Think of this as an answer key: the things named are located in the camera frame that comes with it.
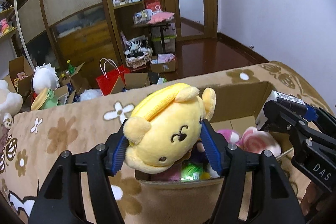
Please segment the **right hand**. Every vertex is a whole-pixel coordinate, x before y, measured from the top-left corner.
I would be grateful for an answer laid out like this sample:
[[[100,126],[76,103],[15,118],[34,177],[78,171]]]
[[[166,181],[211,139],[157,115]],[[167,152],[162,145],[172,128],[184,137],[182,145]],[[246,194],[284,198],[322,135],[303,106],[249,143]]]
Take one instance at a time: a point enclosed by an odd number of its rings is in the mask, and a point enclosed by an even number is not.
[[[311,211],[311,209],[322,211],[324,207],[328,206],[332,196],[327,196],[315,204],[322,197],[322,194],[322,190],[311,181],[306,188],[305,194],[300,204],[304,216],[306,216]]]

